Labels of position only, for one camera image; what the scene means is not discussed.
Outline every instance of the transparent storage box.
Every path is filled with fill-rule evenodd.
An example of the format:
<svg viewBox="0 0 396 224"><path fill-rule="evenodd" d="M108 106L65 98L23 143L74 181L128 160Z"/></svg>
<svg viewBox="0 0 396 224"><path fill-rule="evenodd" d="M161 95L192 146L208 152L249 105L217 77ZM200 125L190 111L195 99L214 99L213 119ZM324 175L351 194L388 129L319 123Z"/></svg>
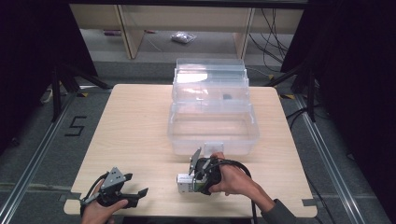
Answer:
<svg viewBox="0 0 396 224"><path fill-rule="evenodd" d="M178 155L246 155L259 139L242 60L177 60L172 97L168 137Z"/></svg>

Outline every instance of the stacked plastic container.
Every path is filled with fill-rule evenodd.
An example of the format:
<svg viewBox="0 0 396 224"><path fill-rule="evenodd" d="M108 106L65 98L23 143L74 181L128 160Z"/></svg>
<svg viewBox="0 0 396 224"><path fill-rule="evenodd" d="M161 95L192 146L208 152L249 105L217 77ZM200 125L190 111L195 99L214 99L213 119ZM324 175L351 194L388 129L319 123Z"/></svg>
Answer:
<svg viewBox="0 0 396 224"><path fill-rule="evenodd" d="M178 59L168 137L178 155L246 155L260 133L242 60Z"/></svg>

